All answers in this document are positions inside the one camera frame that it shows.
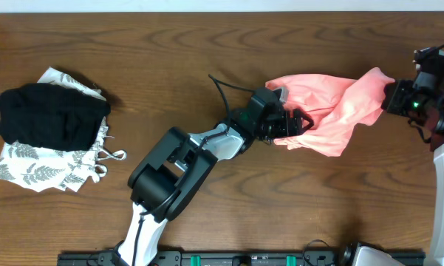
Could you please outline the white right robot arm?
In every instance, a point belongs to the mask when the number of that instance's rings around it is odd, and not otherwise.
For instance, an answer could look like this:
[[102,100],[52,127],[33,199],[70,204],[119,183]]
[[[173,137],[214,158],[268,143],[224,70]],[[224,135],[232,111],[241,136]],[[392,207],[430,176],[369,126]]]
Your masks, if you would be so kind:
[[408,119],[434,154],[434,228],[425,265],[444,265],[444,44],[414,51],[417,75],[385,86],[381,109]]

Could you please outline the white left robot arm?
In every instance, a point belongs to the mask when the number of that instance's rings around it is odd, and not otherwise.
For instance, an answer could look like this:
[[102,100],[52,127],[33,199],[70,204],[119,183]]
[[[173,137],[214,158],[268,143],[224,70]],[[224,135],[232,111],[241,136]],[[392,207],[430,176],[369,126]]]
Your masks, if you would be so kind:
[[244,153],[255,140],[271,142],[311,129],[308,114],[284,108],[288,94],[285,87],[260,88],[246,107],[229,110],[210,131],[169,129],[129,177],[132,221],[114,264],[148,265],[167,222],[182,213],[219,161]]

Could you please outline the pink cloth garment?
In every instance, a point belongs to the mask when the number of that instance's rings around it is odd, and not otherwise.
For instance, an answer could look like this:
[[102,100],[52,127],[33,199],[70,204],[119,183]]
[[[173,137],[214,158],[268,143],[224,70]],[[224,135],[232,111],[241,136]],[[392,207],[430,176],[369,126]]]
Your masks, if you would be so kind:
[[328,157],[339,157],[357,124],[373,125],[382,113],[385,86],[395,79],[380,68],[370,69],[359,79],[322,74],[286,75],[265,83],[268,89],[288,90],[285,107],[301,109],[314,126],[294,137],[276,138],[274,143],[289,150],[307,148]]

